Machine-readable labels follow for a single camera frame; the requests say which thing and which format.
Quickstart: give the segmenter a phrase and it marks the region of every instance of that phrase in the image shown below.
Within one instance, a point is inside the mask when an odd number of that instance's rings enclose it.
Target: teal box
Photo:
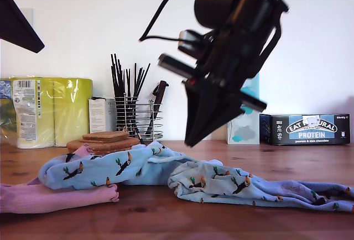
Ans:
[[[246,80],[241,91],[259,99],[259,74]],[[259,112],[242,106],[245,113],[227,124],[227,144],[259,144]]]

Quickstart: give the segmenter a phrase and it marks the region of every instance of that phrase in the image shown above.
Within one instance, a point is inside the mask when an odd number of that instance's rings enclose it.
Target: wooden table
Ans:
[[[354,145],[272,147],[204,141],[164,145],[200,159],[221,160],[267,180],[336,182],[354,187]],[[1,146],[1,182],[18,184],[65,148],[20,150]],[[0,214],[8,239],[354,239],[354,215],[294,208],[199,204],[178,199],[167,186],[119,186],[119,203],[37,215]]]

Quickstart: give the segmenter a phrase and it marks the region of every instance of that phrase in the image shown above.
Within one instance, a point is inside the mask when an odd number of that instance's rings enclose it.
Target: pink sock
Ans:
[[[74,153],[81,156],[81,157],[85,157],[85,156],[91,155],[93,153],[93,151],[92,151],[92,148],[90,147],[90,145],[85,142]]]
[[[34,179],[28,184],[0,184],[0,213],[46,213],[104,202],[118,202],[117,185],[88,190],[52,190]]]

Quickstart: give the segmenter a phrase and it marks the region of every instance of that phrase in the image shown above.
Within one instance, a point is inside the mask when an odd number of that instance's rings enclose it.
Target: barcode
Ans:
[[[31,88],[31,81],[17,81],[19,88]]]

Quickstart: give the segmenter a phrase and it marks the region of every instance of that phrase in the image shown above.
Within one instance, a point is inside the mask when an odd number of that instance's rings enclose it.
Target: black cable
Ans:
[[[169,37],[164,37],[164,36],[158,36],[158,35],[150,35],[148,36],[148,33],[150,32],[151,28],[153,27],[154,23],[156,22],[157,18],[159,17],[160,13],[162,12],[163,8],[166,6],[167,2],[169,0],[163,0],[155,12],[154,17],[151,19],[148,27],[146,28],[145,32],[143,33],[142,37],[140,37],[139,41],[144,41],[146,39],[163,39],[163,40],[168,40],[168,41],[184,41],[186,43],[198,43],[195,41],[188,41],[184,39],[178,39],[178,38],[169,38]]]
[[[165,37],[165,36],[160,36],[160,35],[149,35],[145,37],[142,41],[146,39],[162,39],[162,40],[167,40],[167,41],[183,41],[185,43],[191,43],[191,44],[200,44],[199,41],[192,41],[192,40],[186,40],[186,39],[180,39],[180,38],[171,38],[171,37]]]

